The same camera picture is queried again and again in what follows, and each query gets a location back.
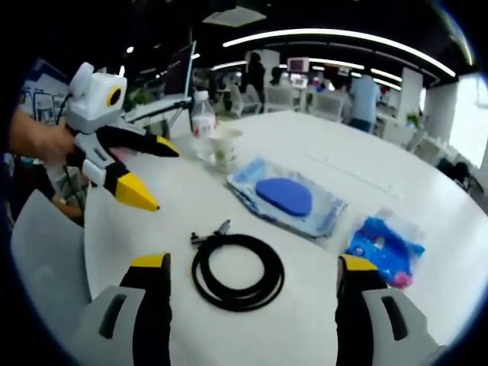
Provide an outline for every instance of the white table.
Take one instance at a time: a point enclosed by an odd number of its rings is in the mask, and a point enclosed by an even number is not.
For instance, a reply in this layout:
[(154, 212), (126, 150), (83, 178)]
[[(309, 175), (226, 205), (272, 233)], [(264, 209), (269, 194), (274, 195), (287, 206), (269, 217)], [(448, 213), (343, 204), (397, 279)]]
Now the white table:
[[(310, 115), (262, 114), (233, 126), (244, 133), (243, 157), (261, 153), (350, 203), (335, 235), (311, 243), (255, 218), (199, 165), (136, 156), (127, 164), (162, 209), (142, 212), (121, 206), (103, 189), (90, 192), (85, 260), (93, 297), (118, 284), (132, 258), (171, 252), (175, 364), (335, 364), (336, 255), (357, 219), (385, 206), (425, 230), (425, 255), (406, 295), (427, 316), (439, 344), (459, 334), (488, 281), (488, 217), (464, 191), (406, 151)], [(232, 232), (263, 239), (284, 263), (282, 294), (255, 312), (212, 307), (191, 283), (190, 233), (210, 233), (228, 218), (234, 222)], [(244, 250), (229, 249), (212, 260), (216, 276), (228, 285), (245, 287), (261, 274), (258, 259)]]

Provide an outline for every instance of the black cable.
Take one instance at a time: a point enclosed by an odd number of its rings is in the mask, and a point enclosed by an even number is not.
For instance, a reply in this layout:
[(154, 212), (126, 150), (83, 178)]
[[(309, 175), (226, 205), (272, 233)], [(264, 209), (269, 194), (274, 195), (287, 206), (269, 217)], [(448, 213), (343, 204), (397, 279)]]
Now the black cable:
[[(66, 98), (64, 98), (64, 101), (59, 106), (59, 112), (58, 112), (58, 115), (56, 117), (56, 125), (59, 124), (59, 120), (61, 119), (61, 115), (63, 114), (64, 107), (66, 106), (66, 102), (70, 98), (71, 98), (71, 94), (68, 94), (66, 96)], [(66, 166), (66, 164), (63, 165), (63, 171), (66, 174), (66, 180), (68, 181), (68, 185), (71, 188), (71, 190), (73, 191), (73, 194), (75, 195), (76, 200), (78, 201), (79, 208), (81, 208), (82, 211), (84, 211), (85, 210), (85, 205), (82, 203), (82, 200), (80, 199), (80, 197), (78, 197), (78, 193), (76, 192), (75, 185), (73, 184), (73, 181), (69, 177), (69, 170), (68, 170), (68, 167)]]
[[(229, 245), (247, 248), (261, 259), (265, 273), (256, 284), (236, 290), (223, 285), (212, 274), (210, 256), (216, 249)], [(197, 278), (198, 268), (208, 291)], [(284, 283), (284, 266), (273, 248), (259, 239), (242, 234), (213, 235), (200, 244), (191, 265), (191, 276), (198, 293), (207, 302), (220, 309), (242, 313), (265, 307), (280, 294)]]

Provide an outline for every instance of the black ceiling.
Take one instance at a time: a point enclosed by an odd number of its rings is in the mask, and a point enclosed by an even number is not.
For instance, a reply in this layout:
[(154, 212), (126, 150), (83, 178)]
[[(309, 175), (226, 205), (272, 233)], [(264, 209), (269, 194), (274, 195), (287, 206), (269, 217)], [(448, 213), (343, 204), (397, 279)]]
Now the black ceiling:
[[(223, 48), (222, 43), (265, 31), (317, 27), (359, 31), (385, 37), (416, 48), (444, 63), (458, 74), (470, 70), (460, 47), (454, 42), (433, 7), (415, 0), (263, 0), (263, 21), (231, 28), (203, 24), (210, 0), (118, 0), (83, 2), (56, 11), (50, 26), (48, 47), (43, 55), (68, 75), (82, 61), (95, 67), (118, 71), (126, 68), (131, 81), (145, 69), (161, 72), (176, 50), (190, 39), (197, 41), (196, 67), (242, 60), (246, 51), (272, 48), (281, 52), (281, 61), (290, 56), (310, 56), (371, 65), (401, 75), (403, 63), (374, 52), (346, 48), (364, 47), (379, 51), (425, 70), (427, 85), (435, 81), (429, 73), (449, 81), (437, 67), (402, 50), (350, 37), (275, 37)], [(134, 52), (126, 54), (126, 48)], [(146, 78), (154, 75), (145, 74)]]

